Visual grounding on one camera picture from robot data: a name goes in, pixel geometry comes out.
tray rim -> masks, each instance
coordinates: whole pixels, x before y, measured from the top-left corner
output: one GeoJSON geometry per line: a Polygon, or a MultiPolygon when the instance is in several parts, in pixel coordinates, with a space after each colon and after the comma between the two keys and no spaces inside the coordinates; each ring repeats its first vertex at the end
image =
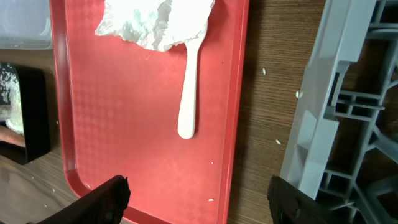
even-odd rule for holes
{"type": "MultiPolygon", "coordinates": [[[[249,0],[237,0],[236,24],[232,50],[232,67],[229,80],[226,131],[224,136],[223,163],[221,166],[220,201],[216,223],[227,223],[231,179],[233,171],[236,131],[238,127],[239,102],[243,76],[244,49],[249,14],[249,0]]],[[[72,192],[83,197],[90,192],[77,173],[75,161],[75,140],[70,91],[70,67],[67,37],[65,0],[50,0],[50,14],[53,38],[53,52],[58,100],[58,120],[65,179],[72,192]]],[[[134,223],[166,224],[166,221],[153,217],[140,210],[128,207],[123,218],[134,223]]]]}

plastic spoon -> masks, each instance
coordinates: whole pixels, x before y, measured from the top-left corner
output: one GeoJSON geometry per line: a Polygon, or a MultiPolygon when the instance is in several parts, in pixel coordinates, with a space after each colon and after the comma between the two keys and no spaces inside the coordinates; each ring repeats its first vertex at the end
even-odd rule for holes
{"type": "Polygon", "coordinates": [[[198,34],[198,38],[185,42],[187,47],[187,67],[182,88],[180,113],[178,114],[178,134],[184,139],[192,138],[195,132],[198,52],[206,33],[207,22],[198,34]]]}

wooden surface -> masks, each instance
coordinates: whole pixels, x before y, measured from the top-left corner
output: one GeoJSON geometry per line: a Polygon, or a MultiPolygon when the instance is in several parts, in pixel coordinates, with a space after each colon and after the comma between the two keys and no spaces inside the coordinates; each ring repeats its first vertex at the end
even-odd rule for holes
{"type": "MultiPolygon", "coordinates": [[[[228,223],[272,223],[269,179],[280,172],[324,3],[251,0],[228,223]]],[[[0,157],[0,220],[38,222],[76,200],[62,171],[52,52],[0,50],[0,61],[47,71],[52,151],[26,166],[0,157]]]]}

white tissue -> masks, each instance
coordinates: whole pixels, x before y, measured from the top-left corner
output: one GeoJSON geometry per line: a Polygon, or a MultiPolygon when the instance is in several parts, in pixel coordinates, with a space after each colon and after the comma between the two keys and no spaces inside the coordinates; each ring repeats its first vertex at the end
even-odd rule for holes
{"type": "Polygon", "coordinates": [[[96,35],[116,35],[164,52],[197,38],[215,0],[105,0],[96,35]]]}

red tray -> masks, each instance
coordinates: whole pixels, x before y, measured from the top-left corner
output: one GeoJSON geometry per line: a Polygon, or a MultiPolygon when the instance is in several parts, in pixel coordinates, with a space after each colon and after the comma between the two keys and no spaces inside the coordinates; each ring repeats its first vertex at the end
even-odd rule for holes
{"type": "Polygon", "coordinates": [[[249,0],[216,0],[200,51],[197,130],[177,132],[186,49],[95,36],[103,0],[51,0],[65,176],[79,196],[116,174],[135,223],[226,223],[249,0]]]}

